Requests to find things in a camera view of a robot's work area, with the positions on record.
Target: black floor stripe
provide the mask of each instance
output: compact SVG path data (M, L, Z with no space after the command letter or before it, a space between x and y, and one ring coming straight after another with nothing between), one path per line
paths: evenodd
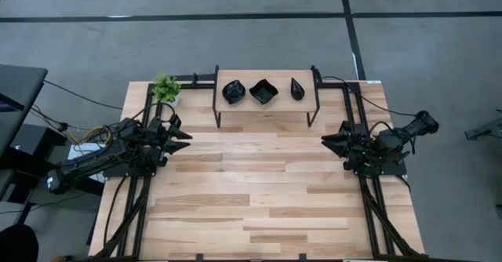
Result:
M359 80L366 80L366 73L364 72L364 66L362 66L358 36L355 33L354 20L352 19L351 4L348 0L342 0L342 4L344 5L344 13L346 15L345 23L347 23L348 38L351 42L352 54L354 55L357 78Z
M410 13L353 13L353 18L461 18L502 16L502 11L479 12L410 12Z
M178 20L258 20L258 19L326 19L344 18L343 13L234 13L194 15L143 15L143 16L44 16L7 17L0 23L80 23L80 22L148 22Z

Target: wooden tabletop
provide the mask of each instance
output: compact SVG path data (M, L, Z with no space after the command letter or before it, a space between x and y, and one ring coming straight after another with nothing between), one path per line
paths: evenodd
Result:
M266 78L278 91L266 104L260 104L249 89ZM291 78L304 88L302 100L291 97ZM234 80L239 80L246 88L246 95L236 104L228 104L222 90ZM216 83L216 111L218 112L314 112L316 110L314 76L311 70L219 70Z
M129 84L123 118L143 108L147 85ZM361 82L361 88L365 97L387 106L381 84ZM255 112L229 114L218 129L212 96L211 89L182 90L176 112L181 129L194 139L168 156L167 166L152 178L140 259L193 260L196 253L208 259L297 259L299 253L311 259L370 258L358 179L320 141L347 117L341 89L319 90L321 110L311 128L304 115ZM365 109L370 126L391 122L386 111L368 103ZM394 176L380 179L390 220L423 252L407 187ZM119 181L105 184L89 255L103 247ZM129 179L118 192L108 239L122 221L128 188ZM126 254L135 229L133 222ZM376 230L384 253L378 220Z

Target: small plant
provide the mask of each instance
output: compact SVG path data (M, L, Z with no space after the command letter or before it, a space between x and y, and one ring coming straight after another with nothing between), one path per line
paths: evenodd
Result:
M176 96L180 93L181 86L176 82L176 78L169 77L166 74L159 74L155 78L154 96L163 102L174 102Z

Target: computer monitor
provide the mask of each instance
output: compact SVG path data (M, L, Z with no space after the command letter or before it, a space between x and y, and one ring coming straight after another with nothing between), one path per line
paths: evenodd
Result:
M0 112L22 111L24 106L0 93Z

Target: black ceramic bowl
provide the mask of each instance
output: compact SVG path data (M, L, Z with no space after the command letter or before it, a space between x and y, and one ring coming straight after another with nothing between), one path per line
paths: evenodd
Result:
M259 81L254 87L249 89L249 92L261 104L267 103L279 93L275 86L271 85L266 79Z
M246 94L246 88L242 85L239 80L229 82L223 89L223 97L229 104L237 103Z

